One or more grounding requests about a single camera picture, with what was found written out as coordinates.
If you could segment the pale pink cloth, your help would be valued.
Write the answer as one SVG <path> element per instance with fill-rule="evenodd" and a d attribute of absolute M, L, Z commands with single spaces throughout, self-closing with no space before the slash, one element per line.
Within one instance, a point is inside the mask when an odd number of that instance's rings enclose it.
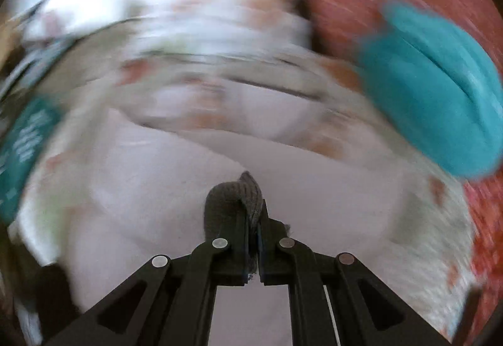
<path fill-rule="evenodd" d="M 87 310 L 146 261 L 181 257 L 205 235 L 206 195 L 248 171 L 271 216 L 313 250 L 379 252 L 403 202 L 405 177 L 228 131 L 180 135 L 106 112 L 90 159 L 90 203 L 74 211 L 65 260 Z"/>

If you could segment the grey knitted sock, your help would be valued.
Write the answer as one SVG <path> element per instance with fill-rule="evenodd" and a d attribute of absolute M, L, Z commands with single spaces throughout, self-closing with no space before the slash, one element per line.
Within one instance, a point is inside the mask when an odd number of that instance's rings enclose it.
<path fill-rule="evenodd" d="M 208 192 L 204 231 L 212 250 L 212 275 L 219 285 L 244 286 L 253 274 L 265 286 L 288 282 L 288 255 L 279 241 L 290 228 L 268 215 L 262 190 L 249 172 Z"/>

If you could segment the heart patterned quilt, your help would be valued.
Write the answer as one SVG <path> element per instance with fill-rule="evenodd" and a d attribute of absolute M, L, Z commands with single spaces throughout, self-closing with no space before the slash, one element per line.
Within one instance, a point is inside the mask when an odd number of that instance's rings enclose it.
<path fill-rule="evenodd" d="M 304 49 L 277 55 L 133 55 L 134 25 L 51 42 L 19 81 L 25 106 L 49 98 L 62 117 L 31 169 L 11 225 L 40 266 L 63 268 L 75 210 L 90 203 L 90 159 L 106 112 L 180 135 L 228 131 L 348 165 L 401 165 L 405 194 L 378 253 L 358 257 L 444 338 L 460 325 L 474 278 L 472 220 L 461 182 L 413 148 L 346 79 L 352 68 Z"/>

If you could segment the teal cardboard box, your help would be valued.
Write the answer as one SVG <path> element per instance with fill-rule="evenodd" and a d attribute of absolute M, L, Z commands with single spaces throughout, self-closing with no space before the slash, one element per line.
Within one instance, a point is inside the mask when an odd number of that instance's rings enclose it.
<path fill-rule="evenodd" d="M 1 146 L 1 222 L 16 219 L 31 169 L 62 117 L 49 98 L 34 97 L 15 120 Z"/>

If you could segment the teal fleece bundle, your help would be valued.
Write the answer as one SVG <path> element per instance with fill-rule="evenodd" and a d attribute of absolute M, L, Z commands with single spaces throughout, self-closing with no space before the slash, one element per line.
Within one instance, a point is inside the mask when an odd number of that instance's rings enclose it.
<path fill-rule="evenodd" d="M 502 161 L 502 84 L 465 30 L 439 14 L 389 1 L 357 48 L 357 72 L 375 107 L 423 155 L 453 176 L 480 178 Z"/>

